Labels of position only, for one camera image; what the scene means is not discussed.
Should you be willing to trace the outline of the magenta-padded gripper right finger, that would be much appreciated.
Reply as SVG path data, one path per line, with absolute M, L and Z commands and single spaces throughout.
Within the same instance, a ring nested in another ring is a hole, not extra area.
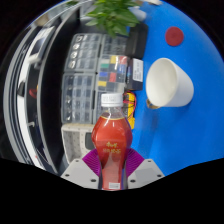
M 124 166 L 124 188 L 143 187 L 163 178 L 164 174 L 152 159 L 144 159 L 134 149 L 129 149 Z

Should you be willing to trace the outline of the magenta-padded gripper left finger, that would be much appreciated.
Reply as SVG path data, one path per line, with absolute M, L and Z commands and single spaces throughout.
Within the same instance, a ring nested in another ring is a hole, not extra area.
M 101 164 L 97 150 L 91 150 L 82 159 L 74 159 L 61 177 L 84 188 L 99 189 Z

